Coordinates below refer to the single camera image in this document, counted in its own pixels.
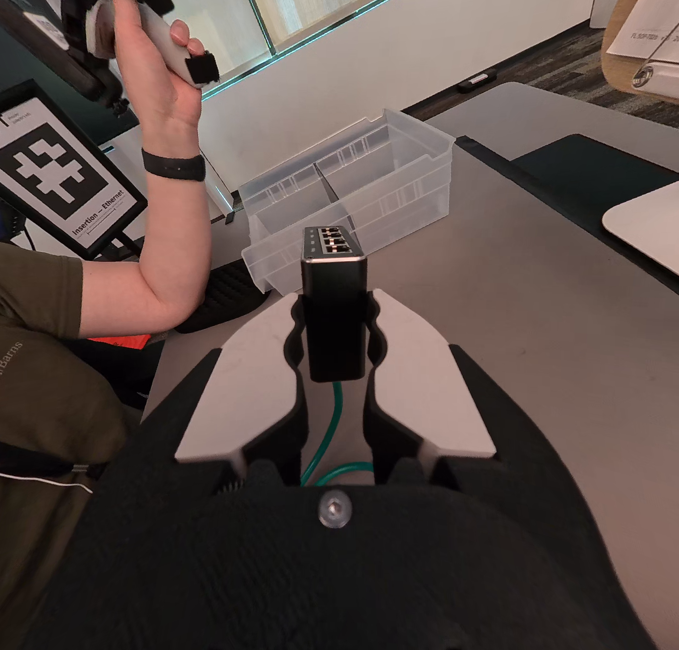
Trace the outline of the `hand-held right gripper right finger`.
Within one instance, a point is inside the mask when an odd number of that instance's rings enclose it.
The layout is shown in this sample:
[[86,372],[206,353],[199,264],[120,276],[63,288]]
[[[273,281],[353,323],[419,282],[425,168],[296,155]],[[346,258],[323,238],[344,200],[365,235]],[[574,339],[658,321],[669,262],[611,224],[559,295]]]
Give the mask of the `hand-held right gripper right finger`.
[[375,485],[403,459],[430,479],[441,459],[489,460],[497,448],[447,340],[382,289],[367,300],[371,369],[362,432]]

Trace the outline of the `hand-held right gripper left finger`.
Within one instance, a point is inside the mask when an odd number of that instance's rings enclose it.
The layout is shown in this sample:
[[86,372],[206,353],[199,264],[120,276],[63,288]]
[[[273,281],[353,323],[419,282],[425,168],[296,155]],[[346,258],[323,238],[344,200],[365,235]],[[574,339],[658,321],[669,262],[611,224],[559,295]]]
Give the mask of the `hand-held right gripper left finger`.
[[177,462],[226,461],[245,479],[255,461],[268,460],[285,485],[301,485],[309,434],[300,372],[303,328],[301,296],[291,293],[224,343],[175,452]]

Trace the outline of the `black network switch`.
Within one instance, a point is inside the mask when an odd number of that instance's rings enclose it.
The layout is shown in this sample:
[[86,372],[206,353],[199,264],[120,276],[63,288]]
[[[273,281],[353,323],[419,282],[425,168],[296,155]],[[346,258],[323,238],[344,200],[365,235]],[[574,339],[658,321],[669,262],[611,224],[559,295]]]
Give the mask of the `black network switch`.
[[304,228],[303,314],[316,383],[356,381],[365,374],[367,264],[345,227]]

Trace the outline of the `person's left forearm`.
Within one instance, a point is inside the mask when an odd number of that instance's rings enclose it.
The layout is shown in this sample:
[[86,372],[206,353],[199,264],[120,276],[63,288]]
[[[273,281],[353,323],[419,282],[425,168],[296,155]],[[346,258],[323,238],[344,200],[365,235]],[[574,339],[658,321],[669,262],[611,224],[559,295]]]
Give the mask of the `person's left forearm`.
[[147,202],[137,263],[83,264],[82,339],[165,332],[204,299],[211,262],[205,183],[147,173]]

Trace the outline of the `person's left hand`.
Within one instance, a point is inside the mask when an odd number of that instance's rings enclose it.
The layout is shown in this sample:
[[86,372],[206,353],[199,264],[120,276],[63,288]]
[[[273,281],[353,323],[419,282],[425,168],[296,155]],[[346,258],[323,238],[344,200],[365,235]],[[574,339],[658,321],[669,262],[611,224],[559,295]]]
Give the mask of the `person's left hand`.
[[201,93],[166,68],[143,30],[136,0],[113,0],[115,53],[141,127],[142,147],[159,157],[199,155]]

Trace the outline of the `black mesh office chair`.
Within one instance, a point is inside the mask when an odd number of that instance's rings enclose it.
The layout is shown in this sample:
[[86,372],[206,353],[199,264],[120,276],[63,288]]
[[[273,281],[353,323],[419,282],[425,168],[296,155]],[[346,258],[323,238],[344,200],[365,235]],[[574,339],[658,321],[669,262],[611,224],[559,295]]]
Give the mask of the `black mesh office chair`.
[[239,258],[210,271],[202,304],[174,330],[189,334],[237,319],[259,308],[269,294],[259,290]]

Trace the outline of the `black framed marker sign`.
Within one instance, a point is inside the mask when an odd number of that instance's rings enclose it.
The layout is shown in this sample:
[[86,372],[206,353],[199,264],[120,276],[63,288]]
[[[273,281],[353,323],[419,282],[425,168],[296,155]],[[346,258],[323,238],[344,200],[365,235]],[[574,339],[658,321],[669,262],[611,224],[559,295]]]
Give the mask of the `black framed marker sign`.
[[132,181],[30,79],[1,92],[1,198],[84,260],[147,207]]

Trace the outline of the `black wristband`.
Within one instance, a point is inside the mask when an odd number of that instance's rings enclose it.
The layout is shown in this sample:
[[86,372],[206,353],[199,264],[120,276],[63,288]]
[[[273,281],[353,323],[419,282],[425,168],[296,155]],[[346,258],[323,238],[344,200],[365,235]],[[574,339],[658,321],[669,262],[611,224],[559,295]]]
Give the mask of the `black wristband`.
[[142,148],[141,155],[146,172],[153,176],[191,182],[206,180],[207,167],[201,154],[191,158],[162,157]]

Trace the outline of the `orange sheet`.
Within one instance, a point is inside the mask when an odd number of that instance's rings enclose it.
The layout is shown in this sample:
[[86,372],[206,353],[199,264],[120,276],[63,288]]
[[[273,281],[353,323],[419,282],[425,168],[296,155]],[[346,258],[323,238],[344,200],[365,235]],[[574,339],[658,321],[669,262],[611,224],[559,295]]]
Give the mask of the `orange sheet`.
[[89,341],[101,342],[115,347],[126,349],[141,350],[151,339],[150,334],[138,334],[133,336],[110,336],[90,338]]

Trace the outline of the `clear plastic bin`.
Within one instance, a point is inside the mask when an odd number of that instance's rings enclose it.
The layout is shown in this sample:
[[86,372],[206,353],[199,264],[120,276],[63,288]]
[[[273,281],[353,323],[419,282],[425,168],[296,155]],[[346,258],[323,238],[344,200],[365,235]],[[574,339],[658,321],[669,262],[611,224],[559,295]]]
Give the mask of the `clear plastic bin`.
[[306,227],[344,227],[372,254],[447,216],[454,142],[385,109],[242,185],[242,258],[255,286],[283,296],[301,288]]

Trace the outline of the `person's olive clothing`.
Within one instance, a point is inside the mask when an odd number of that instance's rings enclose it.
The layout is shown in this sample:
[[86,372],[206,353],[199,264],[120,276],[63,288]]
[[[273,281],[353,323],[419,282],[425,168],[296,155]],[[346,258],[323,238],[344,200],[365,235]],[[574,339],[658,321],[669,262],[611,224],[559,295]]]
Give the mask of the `person's olive clothing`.
[[[140,423],[63,340],[78,338],[80,259],[1,245],[1,442],[106,463]],[[17,649],[89,500],[78,487],[1,478],[1,648]]]

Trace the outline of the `dark desk mat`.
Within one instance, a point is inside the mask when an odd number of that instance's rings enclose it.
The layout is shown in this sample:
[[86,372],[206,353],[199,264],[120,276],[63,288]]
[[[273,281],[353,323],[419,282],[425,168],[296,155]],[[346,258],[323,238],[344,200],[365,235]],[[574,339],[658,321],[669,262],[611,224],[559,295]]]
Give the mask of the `dark desk mat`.
[[468,136],[458,137],[455,145],[678,293],[675,273],[602,224],[610,208],[675,182],[676,171],[580,134],[565,136],[512,161]]

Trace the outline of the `small black floor device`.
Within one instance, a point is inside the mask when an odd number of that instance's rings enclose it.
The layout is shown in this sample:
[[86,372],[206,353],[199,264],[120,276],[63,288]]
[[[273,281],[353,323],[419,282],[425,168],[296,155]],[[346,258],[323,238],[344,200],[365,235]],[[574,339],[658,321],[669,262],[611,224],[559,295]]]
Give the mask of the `small black floor device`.
[[487,86],[489,83],[496,81],[498,76],[498,71],[495,68],[488,68],[484,71],[467,78],[460,83],[458,83],[455,88],[461,94],[469,94],[480,87]]

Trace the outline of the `plywood sign board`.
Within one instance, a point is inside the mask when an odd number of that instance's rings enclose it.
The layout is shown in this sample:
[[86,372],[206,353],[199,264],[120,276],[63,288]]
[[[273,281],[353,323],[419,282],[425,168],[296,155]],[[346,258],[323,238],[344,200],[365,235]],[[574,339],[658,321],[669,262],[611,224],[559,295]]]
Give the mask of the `plywood sign board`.
[[618,0],[602,44],[602,70],[608,84],[625,94],[678,103],[678,63],[608,53],[638,0]]

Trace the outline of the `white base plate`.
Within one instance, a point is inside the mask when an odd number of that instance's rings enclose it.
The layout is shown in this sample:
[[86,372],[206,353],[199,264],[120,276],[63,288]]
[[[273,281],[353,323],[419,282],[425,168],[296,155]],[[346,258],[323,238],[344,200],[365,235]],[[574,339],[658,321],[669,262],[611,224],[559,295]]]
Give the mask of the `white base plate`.
[[611,234],[678,274],[678,182],[618,204],[602,216]]

